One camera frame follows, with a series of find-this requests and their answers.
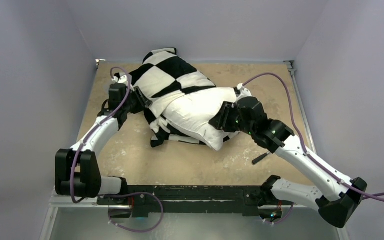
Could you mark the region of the white pillow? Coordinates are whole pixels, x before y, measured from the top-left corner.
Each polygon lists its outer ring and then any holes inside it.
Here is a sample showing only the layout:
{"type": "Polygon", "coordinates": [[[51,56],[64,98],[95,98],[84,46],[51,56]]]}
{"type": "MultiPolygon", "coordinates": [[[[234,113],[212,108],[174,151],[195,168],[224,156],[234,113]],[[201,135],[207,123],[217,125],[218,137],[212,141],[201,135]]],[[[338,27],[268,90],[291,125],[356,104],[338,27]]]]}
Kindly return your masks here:
{"type": "Polygon", "coordinates": [[[223,102],[233,103],[236,99],[231,87],[209,88],[174,100],[162,115],[176,130],[219,151],[225,141],[236,137],[239,132],[217,130],[209,121],[220,111],[223,102]]]}

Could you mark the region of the black white checkered pillowcase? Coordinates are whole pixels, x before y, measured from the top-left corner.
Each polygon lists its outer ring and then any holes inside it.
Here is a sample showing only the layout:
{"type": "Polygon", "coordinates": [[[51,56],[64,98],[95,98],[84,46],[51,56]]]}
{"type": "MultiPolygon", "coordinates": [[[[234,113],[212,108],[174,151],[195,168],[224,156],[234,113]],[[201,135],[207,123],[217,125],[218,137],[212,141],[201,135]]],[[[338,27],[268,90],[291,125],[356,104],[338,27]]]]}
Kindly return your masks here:
{"type": "Polygon", "coordinates": [[[144,57],[141,66],[131,71],[129,75],[132,87],[139,87],[152,101],[152,106],[143,110],[144,117],[153,132],[151,147],[158,147],[165,141],[205,145],[172,127],[163,116],[163,112],[173,101],[185,95],[223,87],[216,86],[207,76],[178,56],[176,48],[150,51],[144,57]]]}

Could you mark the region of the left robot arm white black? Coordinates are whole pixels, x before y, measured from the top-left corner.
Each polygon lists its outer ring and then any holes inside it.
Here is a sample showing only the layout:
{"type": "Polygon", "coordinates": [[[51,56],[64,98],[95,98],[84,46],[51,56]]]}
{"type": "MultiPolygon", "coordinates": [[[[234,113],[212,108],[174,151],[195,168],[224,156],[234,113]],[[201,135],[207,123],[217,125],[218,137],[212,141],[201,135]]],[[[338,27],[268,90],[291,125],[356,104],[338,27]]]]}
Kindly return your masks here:
{"type": "Polygon", "coordinates": [[[139,87],[124,83],[111,84],[94,125],[76,144],[60,149],[55,155],[55,191],[73,199],[109,196],[118,205],[129,199],[125,178],[103,176],[98,156],[108,141],[121,129],[128,114],[137,114],[152,102],[139,87]]]}

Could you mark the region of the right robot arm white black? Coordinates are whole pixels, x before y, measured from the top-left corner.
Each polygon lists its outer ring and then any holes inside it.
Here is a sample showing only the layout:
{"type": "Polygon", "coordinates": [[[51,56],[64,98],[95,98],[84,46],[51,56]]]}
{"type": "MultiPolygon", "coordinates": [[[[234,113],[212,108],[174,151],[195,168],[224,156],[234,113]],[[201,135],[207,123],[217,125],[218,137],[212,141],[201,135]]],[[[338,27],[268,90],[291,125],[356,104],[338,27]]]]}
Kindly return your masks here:
{"type": "Polygon", "coordinates": [[[268,118],[255,97],[223,102],[209,124],[227,133],[243,132],[254,142],[299,170],[312,186],[271,175],[260,187],[258,206],[287,201],[313,209],[330,225],[343,228],[363,200],[368,184],[336,170],[302,144],[299,136],[280,120],[268,118]]]}

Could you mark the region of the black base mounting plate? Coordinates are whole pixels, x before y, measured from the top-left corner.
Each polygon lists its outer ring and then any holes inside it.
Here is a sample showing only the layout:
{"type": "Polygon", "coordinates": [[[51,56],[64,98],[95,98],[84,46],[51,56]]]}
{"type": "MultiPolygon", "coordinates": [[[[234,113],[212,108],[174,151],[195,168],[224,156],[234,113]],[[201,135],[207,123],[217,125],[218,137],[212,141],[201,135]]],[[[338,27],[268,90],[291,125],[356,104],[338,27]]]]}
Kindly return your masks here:
{"type": "Polygon", "coordinates": [[[126,216],[146,218],[150,213],[241,214],[276,221],[289,201],[269,198],[260,186],[130,185],[125,198],[99,197],[98,205],[125,207],[126,216]]]}

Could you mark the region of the black handled hammer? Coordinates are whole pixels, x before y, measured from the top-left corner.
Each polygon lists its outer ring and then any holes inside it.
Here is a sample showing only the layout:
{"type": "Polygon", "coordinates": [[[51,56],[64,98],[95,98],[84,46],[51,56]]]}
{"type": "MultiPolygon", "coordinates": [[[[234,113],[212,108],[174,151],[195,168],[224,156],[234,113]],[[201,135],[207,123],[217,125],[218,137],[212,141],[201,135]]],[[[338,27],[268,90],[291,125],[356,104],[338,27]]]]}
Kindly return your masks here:
{"type": "Polygon", "coordinates": [[[258,157],[256,157],[255,159],[253,159],[251,161],[252,165],[255,166],[256,164],[258,164],[259,162],[261,162],[264,158],[266,158],[267,156],[271,155],[271,153],[268,151],[258,157]]]}

